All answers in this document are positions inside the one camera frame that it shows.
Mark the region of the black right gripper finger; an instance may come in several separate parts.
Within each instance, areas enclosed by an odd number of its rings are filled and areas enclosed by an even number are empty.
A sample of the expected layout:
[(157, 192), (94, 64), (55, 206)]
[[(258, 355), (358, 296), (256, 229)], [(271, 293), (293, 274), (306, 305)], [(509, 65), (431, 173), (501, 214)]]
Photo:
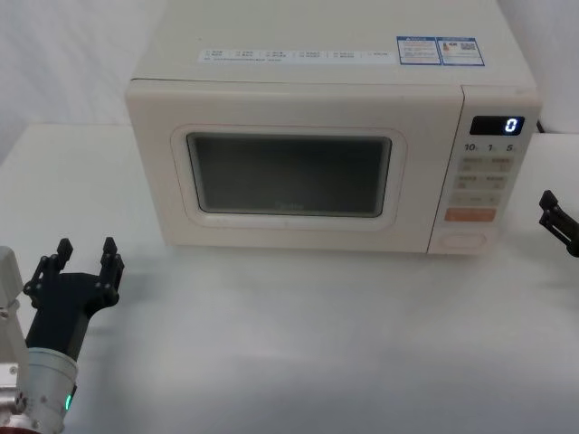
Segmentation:
[(542, 215), (539, 224), (558, 238), (567, 252), (578, 257), (578, 222), (569, 216), (559, 205), (551, 190), (545, 190), (539, 201)]

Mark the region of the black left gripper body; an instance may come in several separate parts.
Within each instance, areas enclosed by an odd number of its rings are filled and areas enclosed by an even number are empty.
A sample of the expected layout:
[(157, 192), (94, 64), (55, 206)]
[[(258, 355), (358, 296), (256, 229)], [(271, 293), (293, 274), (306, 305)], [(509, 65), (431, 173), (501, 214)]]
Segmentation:
[(77, 361), (91, 318), (119, 302), (120, 274), (44, 274), (24, 285), (36, 309), (25, 342)]

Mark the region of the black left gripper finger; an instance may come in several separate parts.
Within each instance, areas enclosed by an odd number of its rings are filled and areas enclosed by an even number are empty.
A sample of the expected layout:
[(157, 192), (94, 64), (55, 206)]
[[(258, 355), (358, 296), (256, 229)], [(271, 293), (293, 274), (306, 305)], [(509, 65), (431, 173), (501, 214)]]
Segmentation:
[(69, 261), (73, 247), (68, 238), (62, 238), (56, 252), (51, 256), (42, 256), (32, 278), (24, 284), (25, 295), (37, 295), (44, 288), (54, 284)]
[(105, 239), (100, 265), (100, 274), (97, 280), (98, 287), (102, 288), (106, 294), (117, 295), (125, 264), (112, 237)]

